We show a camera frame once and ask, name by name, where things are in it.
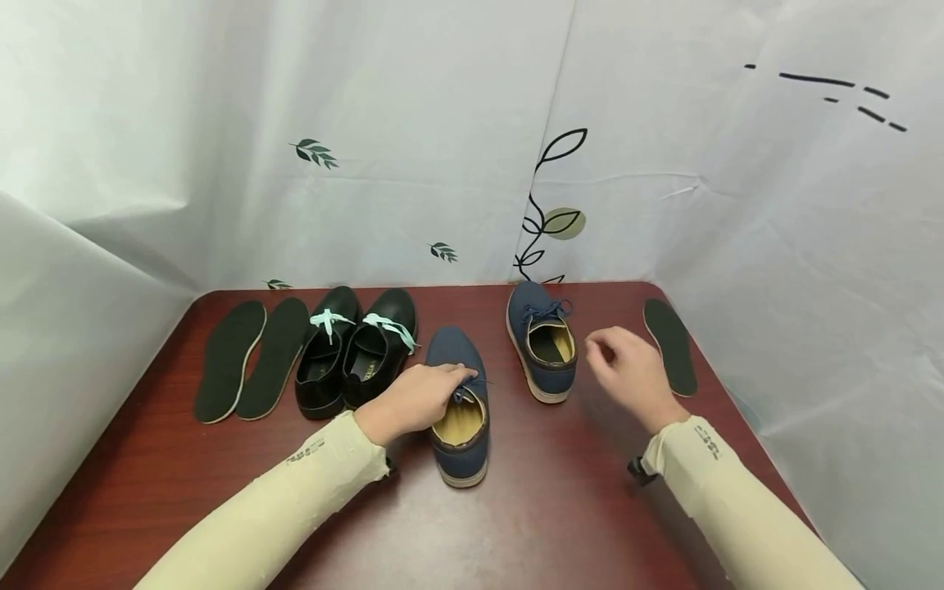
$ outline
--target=wrist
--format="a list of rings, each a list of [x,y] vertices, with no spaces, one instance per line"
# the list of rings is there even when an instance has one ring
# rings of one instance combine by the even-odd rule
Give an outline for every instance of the wrist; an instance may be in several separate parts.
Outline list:
[[[682,407],[682,404],[672,400],[673,403],[667,405],[658,412],[651,413],[645,420],[640,420],[643,427],[650,436],[655,436],[670,424],[684,422],[691,417],[691,413]]]
[[[372,399],[354,411],[354,421],[364,436],[378,447],[387,447],[403,433],[395,415],[382,401],[382,396]]]

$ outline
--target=leaf decal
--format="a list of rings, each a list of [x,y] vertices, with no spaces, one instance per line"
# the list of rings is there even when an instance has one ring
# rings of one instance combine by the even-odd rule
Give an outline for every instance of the leaf decal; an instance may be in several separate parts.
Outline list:
[[[570,229],[580,218],[580,211],[567,211],[551,215],[544,223],[544,233],[561,233]]]
[[[518,266],[531,266],[544,256],[544,250],[534,250],[528,256],[518,260]]]
[[[327,170],[338,167],[337,159],[329,153],[331,150],[319,145],[317,140],[304,139],[298,143],[289,143],[289,145],[294,145],[295,154],[305,161],[313,161],[319,166],[324,164]]]
[[[586,127],[567,131],[564,135],[557,136],[557,138],[545,148],[544,155],[541,156],[541,161],[537,162],[537,168],[540,168],[541,164],[546,161],[559,160],[573,154],[580,149],[586,139]]]
[[[284,280],[279,280],[277,278],[266,280],[265,286],[273,291],[280,291],[282,289],[292,289],[292,285],[288,284]]]
[[[450,264],[459,259],[459,257],[456,255],[456,251],[449,247],[449,244],[446,244],[445,242],[430,244],[430,254],[432,254],[433,257],[446,261]]]
[[[536,236],[541,233],[541,226],[537,225],[537,222],[530,217],[525,217],[524,221],[521,222],[521,228],[532,236]]]

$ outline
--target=plant decal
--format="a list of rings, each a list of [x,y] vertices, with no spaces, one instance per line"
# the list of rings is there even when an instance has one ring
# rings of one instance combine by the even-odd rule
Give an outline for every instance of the plant decal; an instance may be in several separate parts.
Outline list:
[[[558,143],[568,139],[571,142],[576,139],[577,142],[569,148],[557,147]],[[534,173],[537,174],[541,164],[545,162],[559,160],[573,154],[580,149],[586,139],[587,130],[585,127],[573,129],[563,135],[559,135],[545,148],[544,154],[534,167]],[[545,213],[534,201],[534,196],[531,193],[528,193],[528,202],[531,203],[534,210],[537,212],[537,218],[532,219],[525,214],[525,218],[521,222],[521,228],[525,233],[534,236],[534,238],[520,255],[514,255],[514,264],[512,264],[514,268],[518,269],[518,272],[521,273],[521,276],[524,277],[525,280],[531,280],[531,277],[525,271],[525,267],[534,266],[538,261],[544,258],[545,250],[534,249],[534,246],[541,236],[550,236],[555,240],[569,240],[576,237],[577,234],[583,231],[584,226],[586,226],[586,216],[579,210],[561,207]],[[557,277],[549,278],[542,282],[562,282],[564,277],[565,275],[558,275]]]
[[[338,167],[334,156],[329,153],[331,150],[319,145],[317,140],[302,140],[298,143],[289,143],[289,145],[293,146],[298,157],[305,161],[313,161],[319,166],[324,164],[329,170]]]
[[[444,244],[443,242],[430,244],[430,254],[432,254],[435,258],[447,261],[449,264],[452,264],[459,259],[456,256],[456,251],[450,248],[449,244]]]
[[[288,284],[284,280],[278,280],[277,278],[266,280],[265,286],[271,289],[272,291],[281,291],[282,289],[292,289],[292,285]]]

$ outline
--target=red wooden tabletop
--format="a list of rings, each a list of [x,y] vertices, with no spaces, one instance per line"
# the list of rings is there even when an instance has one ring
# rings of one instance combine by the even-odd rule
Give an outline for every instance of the red wooden tabletop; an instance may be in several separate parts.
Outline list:
[[[545,406],[531,397],[505,329],[511,289],[410,289],[421,344],[455,324],[485,362],[494,421],[482,484],[446,487],[426,436],[407,436],[390,448],[399,475],[364,490],[316,531],[273,588],[726,587],[662,482],[640,490],[627,476],[626,462],[646,437],[585,365],[566,403]],[[550,290],[573,302],[569,323],[578,338],[611,325],[649,338],[643,303],[664,298],[639,282]],[[191,407],[206,337],[235,304],[256,298],[272,310],[295,296],[313,308],[324,292],[218,292],[196,301],[0,588],[130,588],[184,532],[322,426],[298,413],[291,381],[278,407],[257,422],[233,415],[205,426]],[[380,292],[358,291],[365,309]],[[694,357],[700,388],[683,404],[799,513],[707,361],[696,349]]]

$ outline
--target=shoelace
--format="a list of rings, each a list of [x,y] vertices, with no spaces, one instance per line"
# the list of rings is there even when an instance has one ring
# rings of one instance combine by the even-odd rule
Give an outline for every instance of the shoelace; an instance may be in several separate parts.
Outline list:
[[[488,381],[485,379],[479,379],[478,377],[466,377],[465,380],[459,384],[459,387],[457,387],[456,390],[452,392],[452,400],[457,404],[462,403],[465,399],[464,392],[466,387],[470,387],[472,385],[482,385],[483,383],[487,382]]]
[[[309,318],[308,321],[310,324],[312,324],[312,326],[320,326],[325,329],[325,333],[328,335],[328,344],[330,345],[334,344],[334,342],[331,339],[331,334],[334,331],[333,329],[331,329],[331,324],[335,322],[347,322],[348,324],[351,324],[351,325],[354,324],[354,322],[352,322],[351,320],[347,319],[346,317],[344,317],[343,315],[339,313],[332,312],[329,308],[325,308],[323,312],[313,315],[311,318]]]
[[[533,305],[526,305],[522,323],[528,325],[529,322],[540,322],[541,320],[546,320],[551,317],[568,317],[573,309],[574,304],[570,302],[570,299],[553,301],[544,309],[536,308]]]
[[[410,349],[410,354],[416,350],[416,347],[419,346],[416,341],[413,339],[413,335],[410,334],[410,331],[406,329],[403,324],[398,324],[394,320],[381,317],[376,313],[367,314],[362,320],[368,326],[373,326],[374,328],[385,329],[391,331],[397,336],[400,337],[400,340],[403,341],[403,344]]]

